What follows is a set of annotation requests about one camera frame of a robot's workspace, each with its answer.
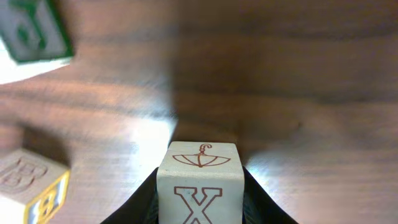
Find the wooden table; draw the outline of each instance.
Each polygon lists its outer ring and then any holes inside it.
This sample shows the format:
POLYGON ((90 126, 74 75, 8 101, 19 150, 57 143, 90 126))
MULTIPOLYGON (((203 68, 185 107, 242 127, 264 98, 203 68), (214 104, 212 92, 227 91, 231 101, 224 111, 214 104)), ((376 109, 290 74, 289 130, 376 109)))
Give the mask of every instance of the wooden table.
POLYGON ((2 152, 23 139, 72 167, 67 202, 50 223, 105 219, 170 140, 236 143, 299 223, 397 223, 396 1, 58 8, 73 63, 0 86, 2 152))

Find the alphabet block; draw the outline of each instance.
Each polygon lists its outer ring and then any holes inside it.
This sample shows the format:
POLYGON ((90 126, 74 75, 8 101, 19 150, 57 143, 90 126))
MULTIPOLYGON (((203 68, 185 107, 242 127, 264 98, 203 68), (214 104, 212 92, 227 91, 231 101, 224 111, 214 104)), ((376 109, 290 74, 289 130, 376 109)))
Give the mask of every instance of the alphabet block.
POLYGON ((67 194, 67 167, 20 149, 0 159, 0 223, 46 223, 67 194))
POLYGON ((160 224, 242 224, 244 174, 234 144, 172 142, 157 191, 160 224))

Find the letter x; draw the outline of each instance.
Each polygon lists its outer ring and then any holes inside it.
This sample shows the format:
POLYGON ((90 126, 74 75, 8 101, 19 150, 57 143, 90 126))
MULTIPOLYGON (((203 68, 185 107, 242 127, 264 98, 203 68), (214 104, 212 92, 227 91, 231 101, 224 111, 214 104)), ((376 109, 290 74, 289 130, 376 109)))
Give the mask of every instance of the letter x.
POLYGON ((195 222, 197 224, 204 224, 200 223, 199 220, 207 220, 206 224, 212 224, 209 217, 207 217, 205 210, 216 197, 223 196, 223 189, 215 187, 202 187, 201 192, 203 194, 203 199, 199 202, 196 198, 196 194, 198 193, 197 187, 174 187, 174 194, 179 195, 187 205, 188 209, 191 211, 183 224, 194 224, 195 222))

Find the wooden block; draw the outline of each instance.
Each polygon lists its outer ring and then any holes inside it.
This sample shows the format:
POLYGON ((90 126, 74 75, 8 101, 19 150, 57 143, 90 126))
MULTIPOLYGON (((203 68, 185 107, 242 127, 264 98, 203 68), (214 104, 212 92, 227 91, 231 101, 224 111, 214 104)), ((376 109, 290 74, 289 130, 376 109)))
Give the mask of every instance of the wooden block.
POLYGON ((172 142, 157 191, 160 224, 242 224, 244 174, 234 144, 172 142))
POLYGON ((50 0, 0 1, 0 84, 69 64, 72 47, 50 0))
POLYGON ((0 161, 0 223, 46 223, 65 201, 69 169, 25 149, 0 161))

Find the umbrella illustration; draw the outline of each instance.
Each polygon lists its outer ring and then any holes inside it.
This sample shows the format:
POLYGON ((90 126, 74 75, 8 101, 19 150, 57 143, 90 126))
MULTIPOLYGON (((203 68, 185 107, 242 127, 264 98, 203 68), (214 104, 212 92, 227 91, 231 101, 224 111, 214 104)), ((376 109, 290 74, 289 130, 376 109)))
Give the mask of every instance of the umbrella illustration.
POLYGON ((174 155, 173 158, 176 161, 182 162, 183 164, 197 166, 199 168, 205 166, 218 166, 231 160, 227 157, 207 155, 205 154, 206 148, 212 148, 211 144, 202 144, 199 148, 200 152, 198 154, 174 155))

